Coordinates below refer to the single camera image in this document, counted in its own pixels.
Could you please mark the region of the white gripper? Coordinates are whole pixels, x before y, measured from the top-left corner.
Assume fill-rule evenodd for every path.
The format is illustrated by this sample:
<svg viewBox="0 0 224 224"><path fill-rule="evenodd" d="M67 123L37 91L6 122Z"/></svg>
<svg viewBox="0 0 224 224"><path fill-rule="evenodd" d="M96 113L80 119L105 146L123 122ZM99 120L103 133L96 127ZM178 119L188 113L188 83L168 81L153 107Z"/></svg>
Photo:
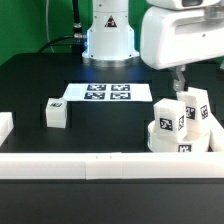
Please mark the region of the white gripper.
<svg viewBox="0 0 224 224"><path fill-rule="evenodd" d="M175 67L173 88L183 91L183 65L224 56L224 0L146 1L140 56L154 69Z"/></svg>

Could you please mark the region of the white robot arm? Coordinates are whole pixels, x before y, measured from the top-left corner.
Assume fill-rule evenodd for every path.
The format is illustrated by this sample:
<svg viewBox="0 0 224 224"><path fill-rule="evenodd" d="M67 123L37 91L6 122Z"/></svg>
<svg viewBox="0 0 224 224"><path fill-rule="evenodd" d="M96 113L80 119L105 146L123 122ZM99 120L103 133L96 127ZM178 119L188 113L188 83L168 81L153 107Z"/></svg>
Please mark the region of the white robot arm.
<svg viewBox="0 0 224 224"><path fill-rule="evenodd" d="M224 0L146 0L135 48L129 25L129 0L92 0L93 23L87 31L86 63L118 66L141 58L153 69L173 71L174 89L184 91L185 66L224 56Z"/></svg>

